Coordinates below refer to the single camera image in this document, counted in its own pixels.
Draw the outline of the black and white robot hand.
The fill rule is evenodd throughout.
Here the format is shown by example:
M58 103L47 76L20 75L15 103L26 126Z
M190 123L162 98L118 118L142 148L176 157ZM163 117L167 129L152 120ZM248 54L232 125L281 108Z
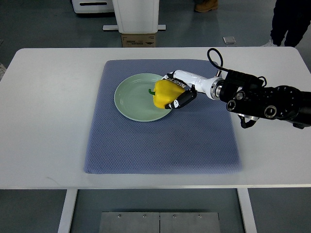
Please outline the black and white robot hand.
M172 101L165 104L165 109L182 108L194 100L197 93L206 94L211 100L219 100L220 90L225 81L219 76L214 76L213 78L208 79L183 70L167 73L162 79L177 84L182 88L185 88L186 86L189 87L188 90L177 97L174 97Z

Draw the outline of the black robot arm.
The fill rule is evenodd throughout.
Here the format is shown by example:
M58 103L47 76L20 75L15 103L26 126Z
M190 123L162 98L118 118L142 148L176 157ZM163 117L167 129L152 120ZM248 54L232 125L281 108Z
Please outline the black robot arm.
M238 114L241 126L252 127L259 118L283 120L303 129L311 125L311 94L287 85L267 87L265 77L226 69L222 64L211 85L212 99L226 103L226 109Z

